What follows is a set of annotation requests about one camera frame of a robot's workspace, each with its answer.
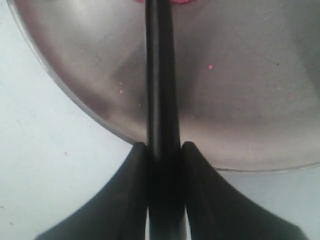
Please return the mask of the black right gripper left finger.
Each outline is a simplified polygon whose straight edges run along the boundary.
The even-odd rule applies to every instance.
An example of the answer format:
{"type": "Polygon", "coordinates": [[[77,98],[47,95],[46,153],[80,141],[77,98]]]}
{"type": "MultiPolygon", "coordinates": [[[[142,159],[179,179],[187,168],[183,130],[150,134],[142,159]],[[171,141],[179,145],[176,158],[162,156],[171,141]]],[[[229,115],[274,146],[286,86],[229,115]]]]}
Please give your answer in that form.
{"type": "Polygon", "coordinates": [[[143,240],[147,218],[147,147],[133,145],[110,181],[38,240],[143,240]]]}

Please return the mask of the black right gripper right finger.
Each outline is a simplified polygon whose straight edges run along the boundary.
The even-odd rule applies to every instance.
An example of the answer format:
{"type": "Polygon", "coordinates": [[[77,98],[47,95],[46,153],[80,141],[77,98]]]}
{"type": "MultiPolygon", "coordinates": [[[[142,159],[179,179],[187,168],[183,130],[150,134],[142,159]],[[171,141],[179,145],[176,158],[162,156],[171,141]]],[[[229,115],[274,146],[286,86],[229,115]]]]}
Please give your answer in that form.
{"type": "Polygon", "coordinates": [[[181,149],[185,203],[193,240],[305,240],[290,223],[248,199],[229,184],[193,142],[181,149]]]}

